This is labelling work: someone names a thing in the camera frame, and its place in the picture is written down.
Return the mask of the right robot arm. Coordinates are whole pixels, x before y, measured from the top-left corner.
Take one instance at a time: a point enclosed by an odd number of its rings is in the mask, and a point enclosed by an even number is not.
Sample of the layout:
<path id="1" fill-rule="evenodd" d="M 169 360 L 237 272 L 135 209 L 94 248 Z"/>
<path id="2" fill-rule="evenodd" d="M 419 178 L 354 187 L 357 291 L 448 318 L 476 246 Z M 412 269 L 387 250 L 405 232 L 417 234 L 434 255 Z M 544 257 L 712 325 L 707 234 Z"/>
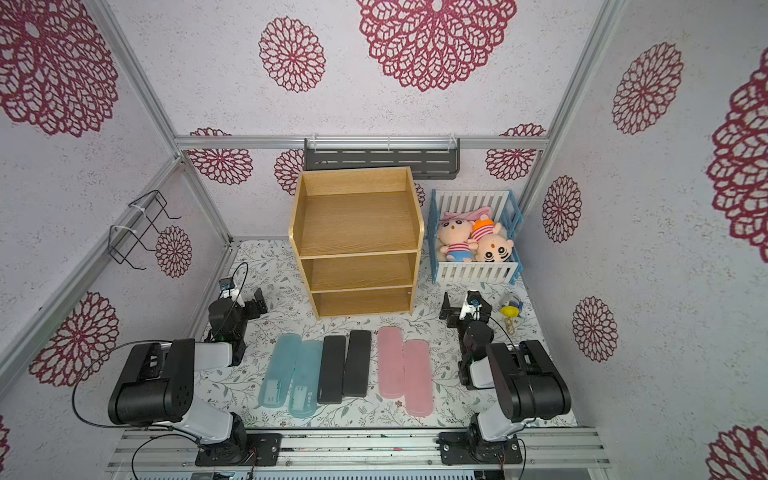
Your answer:
<path id="1" fill-rule="evenodd" d="M 540 341 L 495 340 L 492 307 L 479 292 L 469 290 L 460 307 L 445 295 L 439 318 L 457 331 L 461 385 L 496 395 L 496 403 L 473 414 L 466 430 L 439 434 L 441 462 L 526 466 L 527 447 L 519 434 L 537 419 L 570 412 L 566 382 Z"/>

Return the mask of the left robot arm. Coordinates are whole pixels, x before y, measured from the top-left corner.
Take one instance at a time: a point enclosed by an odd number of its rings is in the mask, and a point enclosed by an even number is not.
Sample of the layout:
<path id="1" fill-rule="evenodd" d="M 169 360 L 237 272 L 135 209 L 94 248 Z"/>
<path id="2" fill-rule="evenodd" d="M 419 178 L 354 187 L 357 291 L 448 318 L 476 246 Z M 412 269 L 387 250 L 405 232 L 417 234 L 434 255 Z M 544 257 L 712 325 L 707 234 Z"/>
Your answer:
<path id="1" fill-rule="evenodd" d="M 197 467 L 271 467 L 279 434 L 249 434 L 236 413 L 215 408 L 194 392 L 197 372 L 240 365 L 248 321 L 267 312 L 260 289 L 243 300 L 233 289 L 208 308 L 210 337 L 148 340 L 132 347 L 107 405 L 112 424 L 166 427 L 198 447 Z"/>

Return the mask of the pink pencil case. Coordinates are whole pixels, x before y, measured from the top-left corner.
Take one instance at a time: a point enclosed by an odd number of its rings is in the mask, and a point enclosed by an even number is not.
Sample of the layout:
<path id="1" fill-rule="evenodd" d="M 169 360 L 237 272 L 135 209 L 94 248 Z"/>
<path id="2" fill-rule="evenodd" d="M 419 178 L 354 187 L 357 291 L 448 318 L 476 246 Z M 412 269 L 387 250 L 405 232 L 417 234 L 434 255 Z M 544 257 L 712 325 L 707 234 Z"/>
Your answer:
<path id="1" fill-rule="evenodd" d="M 382 327 L 377 334 L 378 386 L 385 399 L 404 395 L 404 353 L 402 331 L 393 326 Z"/>
<path id="2" fill-rule="evenodd" d="M 412 417 L 427 417 L 434 410 L 429 344 L 425 340 L 404 343 L 405 408 Z"/>

